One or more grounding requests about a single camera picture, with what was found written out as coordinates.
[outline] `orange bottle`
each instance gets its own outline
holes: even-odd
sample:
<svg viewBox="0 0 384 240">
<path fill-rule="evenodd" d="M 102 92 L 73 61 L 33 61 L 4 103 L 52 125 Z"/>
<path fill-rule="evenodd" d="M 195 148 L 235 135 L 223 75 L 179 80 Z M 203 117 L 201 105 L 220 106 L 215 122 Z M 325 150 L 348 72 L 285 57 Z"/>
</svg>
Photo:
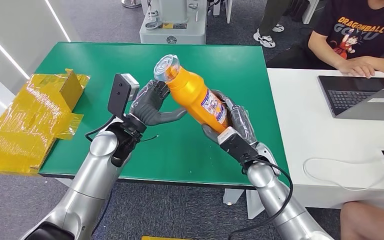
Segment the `orange bottle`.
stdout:
<svg viewBox="0 0 384 240">
<path fill-rule="evenodd" d="M 207 124 L 219 134 L 228 127 L 226 106 L 205 86 L 202 77 L 180 66 L 176 55 L 161 58 L 153 74 L 168 85 L 173 99 L 200 124 Z"/>
</svg>

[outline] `yellow object on floor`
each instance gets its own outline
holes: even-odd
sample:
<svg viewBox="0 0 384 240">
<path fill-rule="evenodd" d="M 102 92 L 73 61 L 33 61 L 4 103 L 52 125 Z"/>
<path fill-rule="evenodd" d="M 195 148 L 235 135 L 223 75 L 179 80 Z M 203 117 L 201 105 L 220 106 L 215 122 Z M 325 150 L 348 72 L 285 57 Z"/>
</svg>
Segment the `yellow object on floor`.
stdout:
<svg viewBox="0 0 384 240">
<path fill-rule="evenodd" d="M 156 237 L 156 236 L 143 236 L 141 240 L 187 240 L 184 238 L 169 238 L 169 237 Z"/>
<path fill-rule="evenodd" d="M 56 139 L 69 140 L 83 115 L 72 113 L 89 77 L 33 74 L 0 116 L 0 174 L 35 175 Z"/>
</svg>

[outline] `white machine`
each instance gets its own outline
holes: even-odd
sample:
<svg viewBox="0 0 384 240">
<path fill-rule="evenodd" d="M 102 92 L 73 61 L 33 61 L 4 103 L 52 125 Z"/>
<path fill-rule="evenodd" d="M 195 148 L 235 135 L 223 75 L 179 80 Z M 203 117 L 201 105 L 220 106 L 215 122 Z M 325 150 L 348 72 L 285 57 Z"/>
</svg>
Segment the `white machine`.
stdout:
<svg viewBox="0 0 384 240">
<path fill-rule="evenodd" d="M 207 0 L 152 0 L 140 28 L 143 44 L 205 44 Z"/>
</svg>

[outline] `green table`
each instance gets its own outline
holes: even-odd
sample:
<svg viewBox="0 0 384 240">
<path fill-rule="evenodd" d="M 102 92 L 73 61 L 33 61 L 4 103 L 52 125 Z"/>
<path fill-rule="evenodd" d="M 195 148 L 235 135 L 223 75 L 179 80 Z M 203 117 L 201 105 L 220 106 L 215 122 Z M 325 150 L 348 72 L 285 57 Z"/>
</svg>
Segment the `green table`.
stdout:
<svg viewBox="0 0 384 240">
<path fill-rule="evenodd" d="M 166 54 L 176 54 L 180 64 L 202 76 L 210 89 L 221 90 L 245 106 L 257 139 L 271 149 L 279 166 L 288 171 L 261 47 L 59 42 L 36 73 L 59 74 L 70 68 L 90 75 L 90 81 L 73 111 L 84 114 L 75 136 L 55 143 L 39 173 L 73 178 L 89 150 L 90 142 L 84 134 L 111 116 L 107 104 L 114 75 L 130 73 L 143 87 L 153 77 L 155 64 Z M 169 96 L 161 110 L 178 107 Z M 177 122 L 148 127 L 142 139 L 157 134 L 156 139 L 136 146 L 120 175 L 122 181 L 250 187 L 239 163 L 207 139 L 190 115 Z M 280 179 L 288 182 L 284 176 Z"/>
</svg>

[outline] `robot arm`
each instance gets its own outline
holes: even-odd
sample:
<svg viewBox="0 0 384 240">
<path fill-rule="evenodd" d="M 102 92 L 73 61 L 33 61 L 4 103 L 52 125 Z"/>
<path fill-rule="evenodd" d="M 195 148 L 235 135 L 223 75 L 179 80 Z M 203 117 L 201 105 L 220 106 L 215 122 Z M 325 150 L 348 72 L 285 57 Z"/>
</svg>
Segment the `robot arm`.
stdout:
<svg viewBox="0 0 384 240">
<path fill-rule="evenodd" d="M 241 164 L 242 173 L 248 176 L 249 182 L 257 190 L 267 215 L 269 217 L 277 215 L 273 224 L 281 238 L 284 240 L 333 240 L 293 195 L 283 211 L 278 213 L 287 200 L 290 188 L 278 179 L 281 172 L 270 166 L 277 166 L 273 154 L 265 144 L 257 141 L 247 111 L 221 92 L 213 92 L 224 101 L 229 110 L 230 127 L 217 135 L 209 126 L 203 125 L 204 134 Z M 247 229 L 244 228 L 235 233 L 244 232 Z"/>
<path fill-rule="evenodd" d="M 146 125 L 173 122 L 186 114 L 183 108 L 159 112 L 169 94 L 165 83 L 151 80 L 138 90 L 139 84 L 130 74 L 115 75 L 108 110 L 121 121 L 110 123 L 96 135 L 64 197 L 21 240 L 91 239 L 101 208 Z M 124 114 L 127 102 L 133 99 L 129 114 Z"/>
</svg>

